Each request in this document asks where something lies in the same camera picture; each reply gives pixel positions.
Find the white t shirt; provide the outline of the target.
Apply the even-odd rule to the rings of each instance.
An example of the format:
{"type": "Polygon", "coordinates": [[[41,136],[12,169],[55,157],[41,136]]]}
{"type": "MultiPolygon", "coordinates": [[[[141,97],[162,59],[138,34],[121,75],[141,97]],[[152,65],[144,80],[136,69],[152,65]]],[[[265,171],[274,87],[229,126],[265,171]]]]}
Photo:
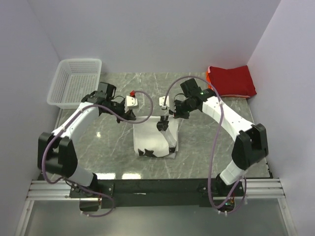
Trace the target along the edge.
{"type": "Polygon", "coordinates": [[[133,147],[139,157],[176,157],[179,121],[172,116],[151,116],[133,126],[133,147]]]}

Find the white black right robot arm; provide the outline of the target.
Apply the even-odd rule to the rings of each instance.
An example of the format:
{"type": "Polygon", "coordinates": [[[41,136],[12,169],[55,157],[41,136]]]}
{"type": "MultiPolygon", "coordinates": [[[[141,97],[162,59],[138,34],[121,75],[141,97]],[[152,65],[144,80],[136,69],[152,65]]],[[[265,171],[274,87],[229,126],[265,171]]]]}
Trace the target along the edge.
{"type": "Polygon", "coordinates": [[[217,193],[227,196],[249,167],[269,154],[266,128],[238,115],[223,102],[213,85],[202,89],[198,86],[197,79],[196,76],[182,77],[180,87],[185,100],[172,101],[166,95],[160,99],[159,104],[163,109],[168,109],[174,118],[188,119],[192,111],[199,110],[215,120],[218,128],[230,135],[234,142],[232,160],[215,180],[217,193]]]}

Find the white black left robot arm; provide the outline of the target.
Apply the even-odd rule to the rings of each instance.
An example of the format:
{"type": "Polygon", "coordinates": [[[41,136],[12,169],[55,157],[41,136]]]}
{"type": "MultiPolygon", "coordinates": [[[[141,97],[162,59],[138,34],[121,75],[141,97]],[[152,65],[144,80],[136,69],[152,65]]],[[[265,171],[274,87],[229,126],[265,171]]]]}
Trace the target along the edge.
{"type": "Polygon", "coordinates": [[[63,125],[39,136],[37,165],[45,180],[48,173],[56,174],[81,185],[81,192],[88,198],[98,193],[97,175],[79,166],[74,145],[103,113],[117,114],[117,122],[136,119],[133,111],[126,111],[124,100],[114,100],[116,89],[112,84],[99,83],[98,89],[83,97],[75,113],[63,125]]]}

